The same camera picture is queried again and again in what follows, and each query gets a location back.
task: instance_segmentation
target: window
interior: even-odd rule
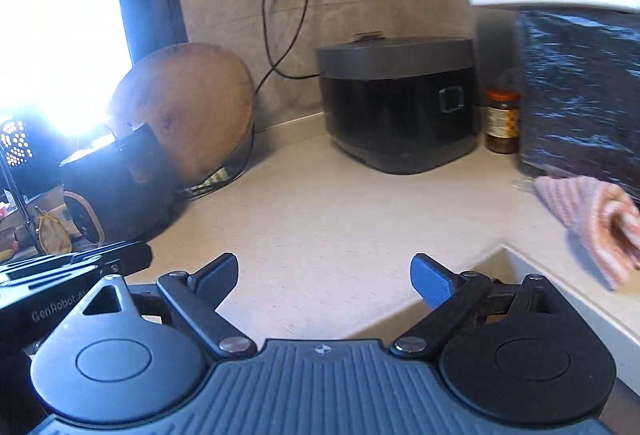
[[[119,0],[0,0],[0,114],[32,104],[66,135],[95,126],[131,59]]]
[[[132,62],[187,40],[180,0],[0,0],[0,122],[33,105],[66,136],[104,118]]]

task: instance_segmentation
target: kitchen countertop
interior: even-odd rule
[[[194,201],[150,242],[154,262],[130,276],[194,272],[224,252],[239,282],[218,311],[264,338],[332,339],[366,332],[420,304],[415,253],[454,272],[506,245],[640,338],[640,274],[612,293],[545,209],[514,158],[479,147],[431,172],[387,175],[321,135],[277,150],[228,187]]]

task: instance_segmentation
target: round cutting board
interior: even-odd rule
[[[156,50],[120,81],[108,112],[152,128],[184,186],[200,184],[252,125],[254,91],[241,59],[222,47],[184,43]]]

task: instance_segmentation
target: glass jar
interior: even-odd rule
[[[489,100],[486,112],[486,147],[495,153],[517,153],[520,148],[520,94],[515,90],[489,90],[486,96]]]

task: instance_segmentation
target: black cable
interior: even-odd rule
[[[207,184],[206,186],[202,186],[199,188],[190,188],[190,189],[184,190],[182,192],[184,196],[188,200],[197,200],[202,196],[209,195],[209,193],[213,193],[215,191],[221,190],[222,188],[225,188],[226,186],[228,186],[231,182],[235,182],[236,180],[238,180],[242,175],[246,173],[247,166],[249,166],[249,159],[251,158],[251,154],[254,151],[254,144],[255,144],[255,124],[251,128],[251,144],[249,145],[249,151],[247,152],[246,157],[244,158],[240,171],[236,175],[231,177],[229,180],[222,180],[221,182],[213,182],[211,184]]]
[[[294,80],[301,80],[301,79],[314,79],[317,78],[319,76],[319,74],[309,74],[308,76],[290,76],[288,74],[285,74],[283,71],[281,71],[277,66],[278,64],[274,64],[273,63],[273,58],[271,57],[271,49],[269,46],[269,36],[268,36],[268,32],[267,32],[267,11],[266,11],[266,2],[267,0],[262,0],[262,37],[264,38],[264,50],[265,52],[267,52],[267,59],[269,60],[269,64],[273,67],[273,71],[285,78],[285,79],[294,79]]]
[[[264,75],[264,77],[260,80],[260,82],[258,83],[258,86],[255,89],[255,93],[257,94],[260,89],[264,86],[264,83],[267,81],[267,79],[269,79],[269,76],[271,76],[272,73],[274,73],[277,68],[278,65],[280,65],[280,63],[282,63],[282,60],[287,56],[287,54],[289,52],[291,52],[291,49],[293,48],[293,45],[296,44],[296,40],[298,39],[298,36],[300,35],[300,31],[302,30],[302,24],[305,22],[305,16],[306,16],[306,11],[309,7],[309,0],[305,0],[305,5],[302,9],[302,16],[300,17],[300,23],[298,24],[298,28],[296,29],[296,33],[293,36],[293,39],[291,40],[291,43],[289,44],[289,46],[287,47],[287,50],[284,51],[284,53],[279,57],[279,59],[273,63],[270,60],[270,64],[271,64],[271,68],[269,69],[269,71]],[[317,78],[319,75],[318,74],[313,74],[310,77],[301,77],[298,79],[311,79],[311,78]]]
[[[271,52],[269,50],[269,42],[268,42],[268,38],[267,38],[265,5],[266,5],[266,0],[262,0],[262,29],[264,31],[265,49],[267,51],[267,57],[269,59],[269,64],[271,65],[271,68],[264,75],[262,80],[260,80],[260,82],[258,83],[258,86],[255,89],[255,94],[257,94],[260,91],[260,89],[263,87],[264,83],[267,81],[267,79],[269,79],[269,76],[271,76],[271,74],[273,74],[274,72],[277,72],[283,78],[287,78],[287,79],[312,79],[312,78],[317,78],[319,76],[319,74],[312,74],[312,75],[309,75],[309,76],[287,76],[286,74],[284,74],[284,73],[282,73],[282,72],[280,72],[278,70],[278,65],[280,65],[280,63],[282,63],[282,60],[287,56],[287,54],[289,52],[291,52],[291,49],[293,48],[293,45],[296,44],[296,40],[298,39],[298,36],[300,36],[300,31],[302,30],[302,24],[305,22],[306,11],[307,11],[307,9],[309,7],[309,0],[305,0],[305,5],[304,5],[304,7],[302,9],[302,16],[300,17],[300,23],[298,24],[298,28],[296,29],[296,33],[294,34],[293,39],[291,40],[291,43],[289,44],[289,47],[287,47],[287,50],[284,51],[284,53],[279,57],[279,59],[275,63],[273,62],[273,60],[271,58]],[[242,168],[240,169],[240,171],[235,176],[231,177],[229,180],[224,180],[223,182],[215,182],[215,183],[212,183],[212,184],[208,184],[207,186],[203,186],[203,187],[196,188],[196,189],[185,190],[186,197],[188,199],[190,199],[190,200],[197,200],[198,198],[201,198],[202,196],[209,195],[209,193],[213,193],[215,191],[218,191],[219,189],[222,189],[222,188],[228,186],[231,182],[234,182],[235,180],[238,180],[242,175],[244,175],[244,173],[246,173],[247,166],[249,166],[249,159],[251,158],[251,154],[254,151],[254,143],[255,143],[255,125],[253,125],[253,127],[251,129],[251,144],[249,145],[249,151],[247,152],[247,155],[244,158],[244,162],[242,164]]]

